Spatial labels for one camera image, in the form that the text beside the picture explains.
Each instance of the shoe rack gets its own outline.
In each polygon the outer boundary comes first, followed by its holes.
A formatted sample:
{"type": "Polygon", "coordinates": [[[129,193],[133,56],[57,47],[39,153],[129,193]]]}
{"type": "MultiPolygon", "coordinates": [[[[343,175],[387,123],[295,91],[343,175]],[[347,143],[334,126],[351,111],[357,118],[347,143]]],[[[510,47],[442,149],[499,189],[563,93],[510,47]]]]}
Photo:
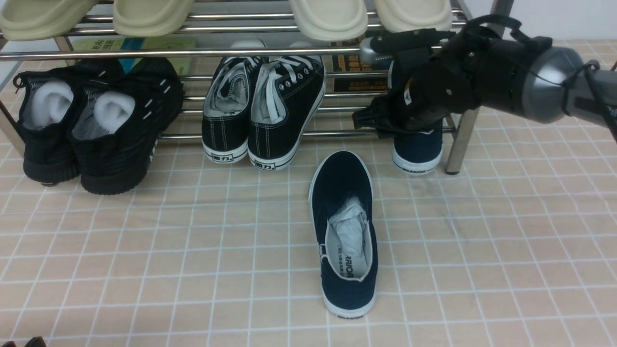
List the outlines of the shoe rack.
{"type": "MultiPolygon", "coordinates": [[[[196,0],[197,2],[216,2],[216,0],[196,0]]],[[[219,0],[220,2],[229,2],[234,0],[219,0]]],[[[453,29],[459,29],[464,26],[465,22],[471,18],[468,8],[463,0],[451,0],[453,29]]],[[[112,0],[102,0],[99,5],[112,4],[112,0]]],[[[494,0],[491,12],[509,15],[512,9],[514,0],[494,0]]],[[[375,11],[369,11],[370,19],[377,18],[375,11]]],[[[289,33],[298,31],[296,25],[289,24],[270,24],[273,21],[283,20],[289,22],[293,19],[291,11],[276,12],[276,13],[260,13],[260,14],[203,14],[192,13],[186,19],[187,25],[178,30],[177,34],[196,34],[207,33],[214,35],[216,33],[289,33]],[[253,25],[255,22],[263,20],[268,22],[267,25],[253,25]],[[242,21],[251,21],[251,24],[238,24],[242,21]],[[191,22],[215,22],[216,25],[195,26],[191,22]]],[[[101,52],[101,51],[74,51],[69,40],[71,36],[110,36],[116,35],[111,27],[111,15],[87,15],[81,21],[87,26],[76,27],[70,30],[64,36],[54,38],[56,45],[59,48],[57,52],[2,52],[0,53],[0,61],[66,61],[72,64],[76,59],[82,58],[139,58],[139,57],[222,57],[222,56],[280,56],[280,55],[350,55],[358,54],[358,47],[330,47],[327,43],[323,43],[322,47],[302,48],[302,49],[214,49],[214,48],[198,48],[187,50],[140,50],[140,51],[120,51],[120,52],[101,52]]],[[[369,24],[369,29],[383,29],[378,22],[369,24]]],[[[503,28],[494,28],[498,33],[503,34],[503,28]]],[[[4,47],[6,41],[0,38],[0,48],[4,47]]],[[[328,72],[328,78],[346,77],[360,78],[365,76],[387,76],[387,72],[328,72]]],[[[182,77],[185,83],[194,83],[202,81],[210,81],[212,75],[190,75],[182,77]]],[[[327,93],[326,100],[350,99],[358,100],[357,104],[352,106],[322,106],[318,110],[316,117],[320,114],[327,113],[349,113],[356,109],[363,108],[368,104],[371,98],[380,95],[381,92],[361,92],[361,93],[327,93]]],[[[185,101],[192,105],[199,105],[199,101],[205,99],[205,93],[201,95],[187,95],[185,101]]],[[[9,141],[15,146],[16,150],[23,155],[24,144],[23,140],[15,130],[15,119],[3,105],[0,100],[0,130],[7,136],[9,141]]],[[[201,117],[201,108],[183,109],[182,115],[190,115],[201,117]]],[[[468,111],[458,117],[458,121],[454,117],[446,117],[447,125],[444,127],[444,133],[452,136],[452,149],[445,168],[446,173],[455,175],[459,173],[467,145],[471,138],[471,133],[478,116],[478,110],[468,111]]],[[[375,132],[372,129],[348,129],[348,130],[321,130],[321,131],[306,131],[304,136],[310,137],[342,137],[342,136],[374,136],[375,132]]],[[[161,140],[165,141],[200,141],[200,133],[166,133],[161,140]]]]}

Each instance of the slipper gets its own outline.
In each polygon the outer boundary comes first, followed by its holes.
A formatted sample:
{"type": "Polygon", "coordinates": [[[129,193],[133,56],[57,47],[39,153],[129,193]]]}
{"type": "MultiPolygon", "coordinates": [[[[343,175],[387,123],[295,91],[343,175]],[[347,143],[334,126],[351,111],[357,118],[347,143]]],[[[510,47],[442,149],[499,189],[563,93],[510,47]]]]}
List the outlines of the slipper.
{"type": "Polygon", "coordinates": [[[195,0],[115,0],[114,30],[124,36],[153,37],[182,27],[195,0]]]}
{"type": "Polygon", "coordinates": [[[375,0],[379,20],[393,33],[452,28],[450,0],[375,0]]]}
{"type": "Polygon", "coordinates": [[[342,41],[366,31],[364,0],[289,0],[296,24],[315,40],[342,41]]]}
{"type": "Polygon", "coordinates": [[[99,0],[8,0],[0,14],[4,38],[43,40],[74,28],[99,0]]]}

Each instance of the tiled floor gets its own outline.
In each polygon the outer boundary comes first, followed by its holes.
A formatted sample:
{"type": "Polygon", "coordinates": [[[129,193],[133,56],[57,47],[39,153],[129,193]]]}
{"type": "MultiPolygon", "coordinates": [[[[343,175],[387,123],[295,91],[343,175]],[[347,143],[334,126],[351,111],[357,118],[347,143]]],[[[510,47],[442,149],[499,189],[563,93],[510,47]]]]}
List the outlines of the tiled floor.
{"type": "MultiPolygon", "coordinates": [[[[617,59],[617,42],[569,44],[605,67],[617,59]]],[[[1,93],[15,114],[21,93],[1,93]]],[[[199,124],[187,115],[170,131],[195,133],[199,124]]],[[[349,127],[348,115],[315,122],[339,127],[349,127]]],[[[617,144],[574,119],[540,126],[483,109],[454,177],[439,169],[409,178],[392,164],[391,142],[369,138],[305,139],[291,168],[273,173],[248,162],[213,165],[198,143],[162,144],[139,188],[111,197],[76,180],[54,188],[29,181],[0,139],[0,341],[617,342],[617,144]],[[377,189],[379,294],[370,314],[353,321],[328,314],[321,300],[306,202],[317,164],[340,149],[362,157],[377,189]]]]}

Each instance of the navy canvas shoe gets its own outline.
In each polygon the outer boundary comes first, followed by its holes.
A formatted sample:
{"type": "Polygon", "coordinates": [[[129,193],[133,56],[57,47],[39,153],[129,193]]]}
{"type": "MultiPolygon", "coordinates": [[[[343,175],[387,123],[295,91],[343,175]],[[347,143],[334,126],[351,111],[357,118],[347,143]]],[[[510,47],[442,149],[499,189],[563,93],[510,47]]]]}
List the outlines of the navy canvas shoe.
{"type": "MultiPolygon", "coordinates": [[[[403,81],[406,73],[399,64],[392,62],[388,73],[388,88],[403,81]]],[[[397,135],[392,147],[392,161],[410,175],[424,175],[433,171],[443,154],[443,121],[438,121],[422,132],[397,135]]]]}
{"type": "Polygon", "coordinates": [[[375,303],[378,266],[368,169],[351,152],[328,156],[315,172],[308,201],[326,308],[343,319],[360,318],[375,303]]]}

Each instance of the white sock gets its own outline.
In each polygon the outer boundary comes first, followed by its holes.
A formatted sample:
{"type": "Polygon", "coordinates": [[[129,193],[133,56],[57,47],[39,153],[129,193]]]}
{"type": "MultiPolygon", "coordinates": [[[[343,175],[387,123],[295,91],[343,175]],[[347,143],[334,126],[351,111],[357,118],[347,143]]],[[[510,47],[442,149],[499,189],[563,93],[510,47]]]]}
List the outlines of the white sock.
{"type": "Polygon", "coordinates": [[[110,134],[114,134],[126,123],[135,110],[135,99],[132,97],[108,91],[103,93],[94,104],[94,119],[110,134]]]}
{"type": "Polygon", "coordinates": [[[73,102],[73,91],[63,81],[51,80],[35,92],[32,98],[32,122],[36,128],[60,123],[73,102]]]}

